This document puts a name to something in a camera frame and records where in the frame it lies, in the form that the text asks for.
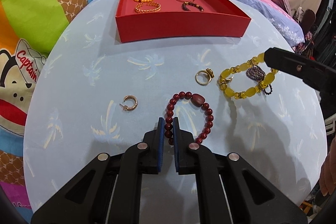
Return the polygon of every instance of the round table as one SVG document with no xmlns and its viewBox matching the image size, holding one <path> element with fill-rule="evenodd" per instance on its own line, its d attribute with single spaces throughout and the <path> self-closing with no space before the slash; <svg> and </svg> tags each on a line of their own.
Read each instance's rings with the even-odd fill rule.
<svg viewBox="0 0 336 224">
<path fill-rule="evenodd" d="M 300 204 L 317 182 L 327 153 L 314 90 L 279 72 L 271 95 L 235 100 L 223 96 L 215 80 L 201 86 L 194 78 L 205 68 L 217 78 L 222 70 L 270 47 L 291 50 L 272 24 L 253 8 L 233 1 L 252 18 L 242 38 L 176 37 L 122 44 L 115 22 L 118 1 L 91 2 L 64 31 L 44 65 L 24 138 L 32 209 L 36 211 L 99 153 L 123 153 L 140 142 L 180 91 L 201 94 L 213 109 L 214 126 L 204 145 L 222 155 L 239 153 Z M 139 24 L 151 27 L 150 22 Z M 176 27 L 183 27 L 178 20 Z M 261 67 L 269 72 L 264 63 Z M 255 84 L 239 73 L 230 87 L 243 91 Z M 119 105 L 126 95 L 138 99 L 134 111 L 123 111 Z M 179 101 L 174 113 L 181 129 L 195 136 L 203 129 L 204 114 L 190 101 Z M 179 176 L 173 155 L 165 139 L 162 172 L 142 179 L 140 223 L 199 223 L 194 175 Z"/>
</svg>

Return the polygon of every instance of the metal rivet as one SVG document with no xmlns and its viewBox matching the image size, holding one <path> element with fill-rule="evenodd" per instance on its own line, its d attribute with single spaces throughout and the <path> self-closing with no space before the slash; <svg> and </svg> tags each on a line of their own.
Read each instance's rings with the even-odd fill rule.
<svg viewBox="0 0 336 224">
<path fill-rule="evenodd" d="M 231 153 L 229 159 L 233 161 L 239 160 L 239 155 L 237 153 Z"/>
<path fill-rule="evenodd" d="M 191 143 L 189 145 L 189 148 L 192 149 L 192 150 L 197 150 L 199 149 L 200 145 L 198 143 Z"/>
<path fill-rule="evenodd" d="M 98 160 L 104 161 L 107 160 L 109 158 L 109 155 L 107 155 L 106 153 L 101 153 L 98 155 Z"/>
<path fill-rule="evenodd" d="M 146 149 L 148 145 L 146 143 L 138 143 L 137 147 L 141 150 Z"/>
</svg>

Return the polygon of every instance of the red bead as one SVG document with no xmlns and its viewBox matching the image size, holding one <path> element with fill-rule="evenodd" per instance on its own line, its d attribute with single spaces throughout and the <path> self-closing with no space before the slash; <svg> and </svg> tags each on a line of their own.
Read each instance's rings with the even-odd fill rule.
<svg viewBox="0 0 336 224">
<path fill-rule="evenodd" d="M 206 127 L 204 130 L 203 130 L 203 133 L 205 133 L 205 134 L 210 134 L 210 132 L 211 132 L 211 129 L 210 128 L 208 128 L 208 127 Z"/>
<path fill-rule="evenodd" d="M 213 123 L 212 122 L 207 122 L 205 124 L 205 127 L 208 127 L 208 128 L 211 128 L 213 126 Z"/>
<path fill-rule="evenodd" d="M 166 118 L 166 123 L 172 123 L 173 122 L 173 118 L 172 117 L 167 117 Z"/>
<path fill-rule="evenodd" d="M 171 130 L 173 128 L 173 126 L 171 125 L 171 123 L 166 123 L 165 124 L 165 130 Z"/>
<path fill-rule="evenodd" d="M 202 140 L 207 138 L 207 134 L 206 133 L 201 133 L 198 137 L 200 137 Z"/>
<path fill-rule="evenodd" d="M 200 137 L 196 138 L 195 140 L 195 143 L 198 143 L 198 144 L 201 144 L 202 142 L 203 140 Z"/>
<path fill-rule="evenodd" d="M 208 122 L 212 122 L 212 121 L 213 121 L 213 116 L 212 116 L 212 115 L 208 115 L 208 116 L 206 117 L 206 120 L 207 120 Z"/>
<path fill-rule="evenodd" d="M 174 110 L 174 108 L 175 108 L 175 107 L 174 107 L 174 105 L 172 105 L 172 104 L 167 105 L 167 109 L 168 109 L 168 110 Z"/>
<path fill-rule="evenodd" d="M 175 99 L 170 99 L 169 104 L 176 105 L 176 100 Z"/>
<path fill-rule="evenodd" d="M 203 109 L 203 110 L 207 110 L 209 107 L 210 107 L 210 106 L 209 106 L 208 103 L 204 103 L 204 104 L 202 105 L 202 109 Z"/>
<path fill-rule="evenodd" d="M 191 102 L 196 107 L 201 107 L 205 103 L 205 98 L 197 93 L 194 93 L 191 97 Z"/>
<path fill-rule="evenodd" d="M 173 136 L 173 133 L 170 130 L 167 130 L 165 132 L 165 136 L 166 136 L 166 138 L 171 138 Z"/>
<path fill-rule="evenodd" d="M 180 99 L 184 99 L 184 97 L 185 97 L 185 92 L 184 92 L 184 91 L 181 91 L 178 95 L 180 96 Z"/>
<path fill-rule="evenodd" d="M 191 92 L 189 92 L 189 91 L 185 94 L 185 98 L 188 99 L 188 100 L 189 100 L 192 96 L 193 96 L 193 94 L 192 94 Z"/>
<path fill-rule="evenodd" d="M 211 108 L 208 108 L 206 111 L 205 111 L 205 115 L 211 115 L 212 114 L 212 109 Z"/>
</svg>

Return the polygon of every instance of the cartoon monkey face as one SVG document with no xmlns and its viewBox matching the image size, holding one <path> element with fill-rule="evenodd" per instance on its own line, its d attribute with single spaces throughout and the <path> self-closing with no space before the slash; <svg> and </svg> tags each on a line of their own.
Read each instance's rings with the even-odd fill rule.
<svg viewBox="0 0 336 224">
<path fill-rule="evenodd" d="M 25 81 L 15 57 L 8 53 L 0 54 L 0 69 L 0 126 L 23 136 L 35 84 Z"/>
</svg>

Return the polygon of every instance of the red box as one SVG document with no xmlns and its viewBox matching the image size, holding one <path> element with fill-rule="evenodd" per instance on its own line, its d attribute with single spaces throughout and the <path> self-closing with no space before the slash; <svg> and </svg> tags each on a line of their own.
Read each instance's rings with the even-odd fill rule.
<svg viewBox="0 0 336 224">
<path fill-rule="evenodd" d="M 135 12 L 134 0 L 120 0 L 115 20 L 122 43 L 164 37 L 242 37 L 251 18 L 229 0 L 195 0 L 204 11 L 187 6 L 184 11 L 177 0 L 154 0 L 159 12 Z M 146 6 L 141 9 L 155 9 Z"/>
</svg>

